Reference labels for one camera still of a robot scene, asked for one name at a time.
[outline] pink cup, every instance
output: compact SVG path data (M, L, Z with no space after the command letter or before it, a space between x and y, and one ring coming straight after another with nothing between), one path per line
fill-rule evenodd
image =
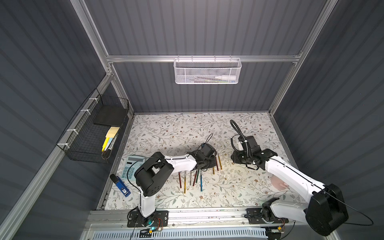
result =
M271 183L274 188L276 188L279 191L287 189L289 186L285 182L283 182L280 178L273 175L271 177Z

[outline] yellow pencil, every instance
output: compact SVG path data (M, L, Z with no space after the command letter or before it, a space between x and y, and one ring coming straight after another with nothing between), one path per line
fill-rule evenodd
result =
M221 166L221 160L220 160L219 154L217 154L217 156L218 156L218 162L220 163L220 170L223 170L223 167Z
M184 173L184 193L187 190L187 171Z
M104 152L104 149L107 146L108 140L109 140L109 137L106 137L105 141L104 141L104 144L103 144L103 149L101 150L102 152Z

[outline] red pencil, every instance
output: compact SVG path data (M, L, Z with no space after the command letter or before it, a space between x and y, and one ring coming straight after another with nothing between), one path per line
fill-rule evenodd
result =
M217 165L217 157L215 157L215 159L216 159L216 167L217 167L217 171L218 171L218 165Z
M180 182L180 188L181 188L181 176L180 176L180 172L179 172L179 182Z
M195 178L193 179L193 186L195 186L195 182L196 182L196 173L197 173L197 170L195 172Z

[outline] calculator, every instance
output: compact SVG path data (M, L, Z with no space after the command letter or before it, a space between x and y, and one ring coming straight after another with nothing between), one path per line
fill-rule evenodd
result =
M127 157L124 158L124 162L125 162L125 166L124 166L124 169L122 171L122 174L121 174L121 179L127 179L127 172L129 170L129 168L132 166L132 164L134 164L136 161L138 161L137 163L135 163L131 169L129 170L129 173L128 173L128 179L133 182L133 181L136 181L136 178L134 176L135 174L135 171L141 166L143 165L143 163L145 163L145 160L146 159L143 159L144 157L141 157L141 156L135 156L135 155L129 155Z

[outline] white mesh basket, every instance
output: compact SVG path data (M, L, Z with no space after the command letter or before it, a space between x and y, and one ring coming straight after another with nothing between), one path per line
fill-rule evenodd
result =
M239 80L241 61L237 59L195 59L185 61L175 58L177 84L236 84Z

